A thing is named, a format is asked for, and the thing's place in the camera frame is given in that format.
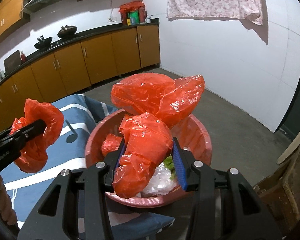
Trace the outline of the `red plastic bag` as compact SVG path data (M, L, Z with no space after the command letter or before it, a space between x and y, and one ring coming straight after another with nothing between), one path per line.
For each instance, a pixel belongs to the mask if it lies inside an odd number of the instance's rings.
M114 84L110 98L131 115L148 112L172 128L193 112L204 89L202 75L172 79L159 73L140 73Z
M110 152L118 150L122 141L122 137L114 134L108 134L101 145L101 152L104 157Z
M149 183L155 169L173 148L170 129L151 113L125 116L119 127L126 150L115 170L113 189L121 198L131 198Z
M37 173L43 169L47 162L47 148L54 144L60 136L64 116L51 103L40 103L30 98L25 101L24 114L20 119L14 120L11 134L37 120L43 120L46 128L25 144L20 151L21 156L14 163L25 173Z

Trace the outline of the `large bubble wrap sheet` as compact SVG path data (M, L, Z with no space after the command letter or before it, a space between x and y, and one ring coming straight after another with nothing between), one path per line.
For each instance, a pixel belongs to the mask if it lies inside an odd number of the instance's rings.
M147 186L140 192L142 197L164 196L170 193L177 185L177 177L170 180L171 172L162 162L154 172Z

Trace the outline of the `olive green plastic bag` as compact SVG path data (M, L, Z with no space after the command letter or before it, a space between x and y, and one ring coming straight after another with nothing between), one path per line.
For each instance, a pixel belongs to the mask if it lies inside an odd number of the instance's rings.
M174 180L176 172L175 172L175 167L173 163L173 158L171 155L169 155L164 161L164 166L168 168L171 172L170 180Z

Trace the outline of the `red plastic bag front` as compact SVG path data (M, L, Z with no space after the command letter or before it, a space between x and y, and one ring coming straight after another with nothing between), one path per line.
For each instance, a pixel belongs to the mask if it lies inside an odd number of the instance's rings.
M122 137L114 134L108 134L101 145L101 152L104 157L110 152L118 150L122 141Z

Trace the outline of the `lower wooden kitchen cabinets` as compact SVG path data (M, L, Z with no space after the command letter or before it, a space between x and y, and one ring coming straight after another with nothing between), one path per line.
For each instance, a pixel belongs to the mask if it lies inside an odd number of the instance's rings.
M35 58L0 82L0 132L31 98L55 102L97 83L160 64L159 25L107 31Z

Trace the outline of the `wooden crate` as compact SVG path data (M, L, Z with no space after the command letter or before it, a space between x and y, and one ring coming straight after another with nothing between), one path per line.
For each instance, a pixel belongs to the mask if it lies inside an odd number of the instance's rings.
M300 221L300 145L271 175L254 190L286 237Z

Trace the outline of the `blue striped tablecloth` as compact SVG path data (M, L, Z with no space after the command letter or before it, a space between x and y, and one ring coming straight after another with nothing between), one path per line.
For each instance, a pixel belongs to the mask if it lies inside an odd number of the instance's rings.
M10 164L0 173L12 199L18 226L23 226L39 198L61 170L86 167L85 146L90 134L98 122L117 110L83 94L67 96L53 105L63 113L65 121L58 140L46 150L48 160L44 168L31 174ZM107 208L115 239L155 239L157 233L174 222L174 218L169 216L132 212L111 199L107 199Z

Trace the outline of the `dark cutting board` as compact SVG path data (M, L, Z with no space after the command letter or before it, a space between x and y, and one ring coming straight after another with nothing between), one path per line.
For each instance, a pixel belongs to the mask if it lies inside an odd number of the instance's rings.
M8 58L4 60L5 75L13 72L18 66L21 65L20 50L16 50Z

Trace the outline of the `red bottle on counter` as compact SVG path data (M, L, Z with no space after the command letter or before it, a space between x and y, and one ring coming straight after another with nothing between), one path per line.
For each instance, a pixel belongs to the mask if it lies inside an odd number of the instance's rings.
M21 60L21 63L25 63L26 62L26 56L23 53L23 51L20 52L20 60Z

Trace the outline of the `black wok left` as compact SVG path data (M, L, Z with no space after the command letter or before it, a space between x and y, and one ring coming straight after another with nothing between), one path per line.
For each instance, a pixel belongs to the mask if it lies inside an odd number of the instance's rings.
M37 38L37 40L38 42L34 45L34 47L42 51L50 48L52 37L44 38L43 36L40 36Z

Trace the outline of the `black wok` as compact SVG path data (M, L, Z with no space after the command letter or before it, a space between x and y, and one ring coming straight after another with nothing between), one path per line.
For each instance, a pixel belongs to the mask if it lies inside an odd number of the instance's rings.
M77 32L77 27L74 25L61 26L61 30L57 33L60 39L67 40L72 38Z
M43 36L40 36L37 38L37 40L38 42L34 45L34 47L42 51L50 48L52 37L44 38Z

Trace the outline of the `black wok right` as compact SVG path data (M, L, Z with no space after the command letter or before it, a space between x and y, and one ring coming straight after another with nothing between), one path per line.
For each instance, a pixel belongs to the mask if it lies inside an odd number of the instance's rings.
M67 40L72 38L77 32L77 27L74 25L61 26L61 30L57 33L60 39Z

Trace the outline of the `red bag on counter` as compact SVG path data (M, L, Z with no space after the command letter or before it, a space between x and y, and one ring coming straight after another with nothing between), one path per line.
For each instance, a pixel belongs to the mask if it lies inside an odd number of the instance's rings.
M119 7L123 25L136 25L146 23L146 6L141 1L133 1Z

